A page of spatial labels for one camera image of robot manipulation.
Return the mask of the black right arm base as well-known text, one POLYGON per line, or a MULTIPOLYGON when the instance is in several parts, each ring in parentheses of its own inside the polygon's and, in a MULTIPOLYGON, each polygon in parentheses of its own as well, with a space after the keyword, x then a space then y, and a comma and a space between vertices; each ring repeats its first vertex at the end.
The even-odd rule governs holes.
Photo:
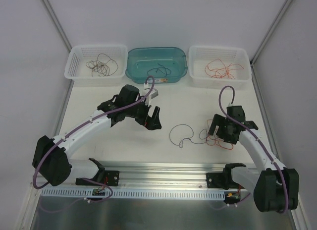
POLYGON ((219 188, 224 190, 238 189, 239 184, 235 183, 230 174, 222 172, 206 173, 207 188, 219 188))

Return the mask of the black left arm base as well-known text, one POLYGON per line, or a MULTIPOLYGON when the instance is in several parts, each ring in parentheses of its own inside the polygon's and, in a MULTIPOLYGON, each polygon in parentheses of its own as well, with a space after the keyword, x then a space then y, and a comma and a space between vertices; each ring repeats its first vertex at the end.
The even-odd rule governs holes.
MULTIPOLYGON (((98 173, 90 180, 107 186, 118 186, 119 174, 119 171, 98 171, 98 173)), ((77 178, 75 184, 78 186, 97 186, 97 184, 91 183, 83 178, 77 178)))

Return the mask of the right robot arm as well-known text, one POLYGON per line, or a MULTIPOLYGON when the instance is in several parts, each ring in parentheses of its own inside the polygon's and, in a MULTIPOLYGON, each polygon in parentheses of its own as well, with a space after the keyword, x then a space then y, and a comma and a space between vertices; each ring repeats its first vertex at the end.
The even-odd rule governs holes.
POLYGON ((241 186, 252 194, 261 212, 283 213, 298 207, 299 174, 287 168, 261 141, 258 127, 247 121, 242 106, 229 106, 224 116, 213 116, 209 134, 228 144, 240 143, 252 158, 258 174, 243 163, 226 164, 220 173, 208 173, 209 187, 228 190, 241 186))

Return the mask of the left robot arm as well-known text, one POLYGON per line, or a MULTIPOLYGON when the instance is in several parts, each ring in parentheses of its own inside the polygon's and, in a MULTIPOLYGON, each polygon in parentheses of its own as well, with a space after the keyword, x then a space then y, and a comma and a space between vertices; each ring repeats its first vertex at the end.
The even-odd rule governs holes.
POLYGON ((35 189, 42 189, 47 184, 58 186, 67 180, 75 179, 76 185, 110 185, 117 186, 118 171, 106 171, 105 167, 96 159, 73 160, 73 154, 98 132, 108 130, 117 123, 129 117, 147 130, 161 129, 159 120, 160 108, 155 107, 149 115, 150 102, 158 96, 158 91, 148 84, 144 85, 144 93, 138 88, 125 85, 119 94, 101 103, 97 109, 64 135, 49 138, 42 136, 35 148, 32 166, 35 169, 32 185, 35 189))

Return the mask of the teal plastic tub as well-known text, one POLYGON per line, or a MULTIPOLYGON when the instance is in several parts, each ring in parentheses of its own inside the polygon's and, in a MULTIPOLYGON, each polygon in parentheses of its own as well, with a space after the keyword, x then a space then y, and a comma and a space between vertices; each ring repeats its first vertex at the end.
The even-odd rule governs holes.
POLYGON ((128 52, 126 76, 142 84, 148 76, 155 83, 175 83, 187 74, 188 65, 183 50, 177 47, 135 48, 128 52))

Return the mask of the right white mesh basket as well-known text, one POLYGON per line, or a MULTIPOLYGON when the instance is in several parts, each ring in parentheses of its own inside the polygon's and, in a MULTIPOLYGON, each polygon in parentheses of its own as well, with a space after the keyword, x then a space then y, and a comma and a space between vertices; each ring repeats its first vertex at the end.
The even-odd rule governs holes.
POLYGON ((249 57, 242 48, 191 46, 188 71, 193 86, 198 88, 220 90, 230 85, 245 90, 252 80, 249 57))

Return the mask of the white mesh basket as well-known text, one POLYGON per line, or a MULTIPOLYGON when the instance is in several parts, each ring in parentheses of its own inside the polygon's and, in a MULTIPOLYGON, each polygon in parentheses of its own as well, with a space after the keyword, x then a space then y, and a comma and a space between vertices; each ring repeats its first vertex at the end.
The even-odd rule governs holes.
POLYGON ((74 46, 64 69, 64 76, 76 86, 104 87, 121 83, 127 65, 125 45, 74 46))
POLYGON ((220 90, 230 85, 245 90, 252 80, 249 57, 242 48, 191 46, 188 71, 193 86, 198 88, 220 90))

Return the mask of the left white mesh basket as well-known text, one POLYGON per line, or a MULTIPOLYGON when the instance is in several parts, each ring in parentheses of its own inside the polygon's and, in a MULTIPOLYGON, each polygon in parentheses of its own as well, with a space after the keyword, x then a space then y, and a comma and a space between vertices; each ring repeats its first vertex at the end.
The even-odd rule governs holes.
POLYGON ((74 46, 64 69, 64 76, 76 86, 104 87, 121 83, 127 65, 125 45, 74 46))

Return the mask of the aluminium frame rail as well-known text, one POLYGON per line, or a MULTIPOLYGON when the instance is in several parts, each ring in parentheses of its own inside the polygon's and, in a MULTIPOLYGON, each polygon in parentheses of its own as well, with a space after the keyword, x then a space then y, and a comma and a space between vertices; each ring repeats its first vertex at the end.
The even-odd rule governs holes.
POLYGON ((220 173, 224 165, 192 165, 192 164, 168 164, 168 163, 129 163, 129 162, 99 162, 93 158, 87 160, 69 160, 65 166, 58 164, 56 179, 48 181, 48 177, 42 178, 46 182, 37 185, 36 179, 39 174, 33 175, 32 185, 36 189, 44 188, 50 184, 58 186, 62 183, 75 184, 77 178, 93 178, 98 171, 119 171, 119 184, 135 186, 187 186, 203 185, 206 183, 206 173, 220 173))

